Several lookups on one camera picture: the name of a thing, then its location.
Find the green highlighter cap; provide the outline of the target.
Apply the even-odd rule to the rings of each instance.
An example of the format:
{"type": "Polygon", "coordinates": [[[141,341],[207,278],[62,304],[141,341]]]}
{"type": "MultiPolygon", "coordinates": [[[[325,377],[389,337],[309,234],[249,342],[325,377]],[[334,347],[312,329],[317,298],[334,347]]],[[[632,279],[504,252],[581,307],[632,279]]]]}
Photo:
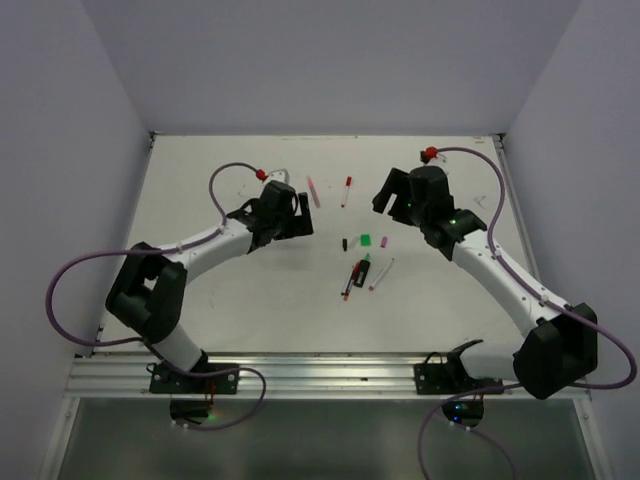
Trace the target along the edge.
{"type": "Polygon", "coordinates": [[[369,234],[362,234],[360,236],[360,245],[363,247],[369,247],[372,244],[371,236],[369,234]]]}

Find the green black highlighter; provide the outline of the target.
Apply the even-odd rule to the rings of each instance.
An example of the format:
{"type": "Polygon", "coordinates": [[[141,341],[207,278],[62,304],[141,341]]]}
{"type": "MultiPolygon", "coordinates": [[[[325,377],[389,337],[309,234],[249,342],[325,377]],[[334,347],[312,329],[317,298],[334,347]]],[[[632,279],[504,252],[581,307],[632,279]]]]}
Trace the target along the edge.
{"type": "Polygon", "coordinates": [[[370,266],[371,266],[371,258],[370,258],[370,254],[367,253],[358,263],[358,267],[356,269],[356,274],[354,277],[354,283],[353,283],[354,287],[362,288],[364,286],[370,266]]]}

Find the orange clear pen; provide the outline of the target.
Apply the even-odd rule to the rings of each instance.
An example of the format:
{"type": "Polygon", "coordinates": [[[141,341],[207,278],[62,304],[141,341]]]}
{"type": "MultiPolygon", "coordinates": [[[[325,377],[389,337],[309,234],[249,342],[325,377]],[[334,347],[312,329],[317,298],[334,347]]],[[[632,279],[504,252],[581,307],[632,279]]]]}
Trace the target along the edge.
{"type": "Polygon", "coordinates": [[[342,293],[342,297],[344,301],[347,301],[349,298],[351,289],[353,288],[356,277],[358,275],[359,267],[360,267],[360,261],[356,262],[355,265],[353,266],[351,274],[347,280],[346,286],[344,287],[344,291],[342,293]]]}

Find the pink white marker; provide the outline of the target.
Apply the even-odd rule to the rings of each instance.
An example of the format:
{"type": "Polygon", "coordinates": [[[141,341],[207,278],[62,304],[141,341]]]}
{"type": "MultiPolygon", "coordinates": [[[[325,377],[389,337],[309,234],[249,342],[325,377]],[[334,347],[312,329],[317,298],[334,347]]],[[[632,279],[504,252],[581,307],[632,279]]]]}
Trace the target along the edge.
{"type": "Polygon", "coordinates": [[[384,277],[388,274],[389,270],[395,263],[395,259],[391,258],[389,262],[380,270],[380,272],[376,275],[373,281],[370,283],[368,290],[375,291],[378,287],[379,283],[384,279],[384,277]]]}

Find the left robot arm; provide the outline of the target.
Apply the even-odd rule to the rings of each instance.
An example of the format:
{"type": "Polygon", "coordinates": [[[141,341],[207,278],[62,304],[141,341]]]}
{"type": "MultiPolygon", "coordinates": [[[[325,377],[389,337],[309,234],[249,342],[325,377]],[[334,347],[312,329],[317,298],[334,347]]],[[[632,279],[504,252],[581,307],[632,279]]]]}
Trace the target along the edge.
{"type": "Polygon", "coordinates": [[[175,384],[185,392],[197,392],[207,383],[208,369],[206,354],[180,326],[187,286],[222,263],[273,241],[313,233],[308,195],[271,180],[259,197],[223,215],[221,224],[202,237],[159,248],[144,242],[135,245],[106,297],[106,310],[174,367],[175,384]]]}

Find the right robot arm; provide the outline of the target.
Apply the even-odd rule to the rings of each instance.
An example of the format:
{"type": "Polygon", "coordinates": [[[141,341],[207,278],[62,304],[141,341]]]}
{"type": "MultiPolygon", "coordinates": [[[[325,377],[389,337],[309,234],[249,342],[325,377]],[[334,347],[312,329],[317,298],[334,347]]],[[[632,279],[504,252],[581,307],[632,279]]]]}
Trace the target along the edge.
{"type": "Polygon", "coordinates": [[[414,367],[416,391],[458,394],[515,381],[546,399],[592,373],[598,365],[595,312],[569,305],[526,270],[516,282],[501,266],[509,258],[491,241],[486,224],[455,206],[444,171],[422,166],[390,170],[372,201],[376,213],[417,227],[432,248],[471,275],[502,307],[523,337],[520,346],[474,339],[414,367]]]}

